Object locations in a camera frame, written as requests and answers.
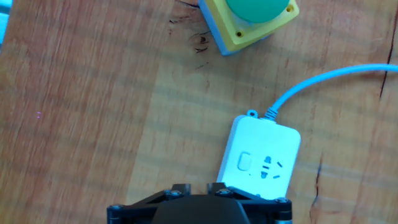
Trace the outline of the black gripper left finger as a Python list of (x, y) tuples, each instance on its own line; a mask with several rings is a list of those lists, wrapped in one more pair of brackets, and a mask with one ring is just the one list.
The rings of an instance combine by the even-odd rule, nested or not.
[(173, 199), (191, 195), (190, 184), (173, 184), (134, 204), (110, 205), (106, 209), (107, 224), (150, 223), (160, 205)]

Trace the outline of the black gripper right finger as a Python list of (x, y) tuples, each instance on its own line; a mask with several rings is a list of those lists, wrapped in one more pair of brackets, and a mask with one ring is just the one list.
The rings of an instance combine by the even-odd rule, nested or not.
[(208, 184), (207, 191), (226, 200), (216, 213), (227, 223), (293, 223), (292, 202), (285, 197), (268, 200), (221, 182)]

